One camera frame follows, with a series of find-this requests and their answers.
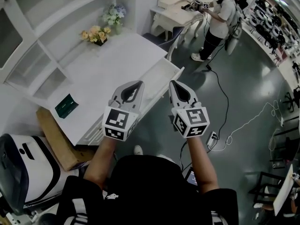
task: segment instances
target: floor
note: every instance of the floor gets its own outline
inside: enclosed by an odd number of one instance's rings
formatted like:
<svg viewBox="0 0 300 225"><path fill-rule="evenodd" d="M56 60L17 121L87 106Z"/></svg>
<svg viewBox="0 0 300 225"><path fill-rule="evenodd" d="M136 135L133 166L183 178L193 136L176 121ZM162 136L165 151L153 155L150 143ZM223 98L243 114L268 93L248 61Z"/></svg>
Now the floor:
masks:
<svg viewBox="0 0 300 225"><path fill-rule="evenodd" d="M205 144L210 132L217 132L224 122L226 98L217 84L216 75L206 69L207 62L201 64L189 57L203 45L203 29L197 39L192 39L191 31L188 41L190 43L184 43L174 51L172 62L179 68L185 67L179 81L194 89L208 110L210 126L202 136ZM281 111L286 111L280 101L289 90L287 83L269 57L247 34L242 35L231 56L222 49L210 66L217 72L230 103L227 122L215 149L224 148L231 132L256 116L267 102L272 104L278 99ZM252 208L253 196L248 191L255 186L260 171L271 172L268 144L274 130L280 127L271 110L271 106L267 105L257 119L232 135L230 146L224 151L209 154L220 187L234 189L238 194L239 218L243 225L258 223L258 220L253 221L257 210ZM169 115L171 105L166 94L143 118L125 144L120 144L116 151L118 158L132 154L133 147L139 144L144 154L163 154L180 164L180 149L185 140L174 131ZM187 147L183 151L182 162L185 166L191 162Z"/></svg>

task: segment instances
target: shoe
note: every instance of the shoe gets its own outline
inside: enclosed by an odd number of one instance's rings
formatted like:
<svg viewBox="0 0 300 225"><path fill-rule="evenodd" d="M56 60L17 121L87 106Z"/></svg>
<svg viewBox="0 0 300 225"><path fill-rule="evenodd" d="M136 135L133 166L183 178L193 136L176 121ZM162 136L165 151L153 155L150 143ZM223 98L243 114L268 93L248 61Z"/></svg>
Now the shoe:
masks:
<svg viewBox="0 0 300 225"><path fill-rule="evenodd" d="M263 206L262 203L256 203L253 205L254 208L261 208Z"/></svg>
<svg viewBox="0 0 300 225"><path fill-rule="evenodd" d="M135 146L135 148L133 149L133 154L134 155L143 155L143 150L140 145Z"/></svg>
<svg viewBox="0 0 300 225"><path fill-rule="evenodd" d="M200 51L202 51L203 49L204 49L204 47L201 47L201 48L200 48ZM211 60L211 55L209 55L207 59L208 59L208 60Z"/></svg>
<svg viewBox="0 0 300 225"><path fill-rule="evenodd" d="M201 59L200 54L198 53L192 53L191 58L197 62L204 62L204 60Z"/></svg>
<svg viewBox="0 0 300 225"><path fill-rule="evenodd" d="M270 194L268 186L266 186L266 187L264 188L264 193Z"/></svg>

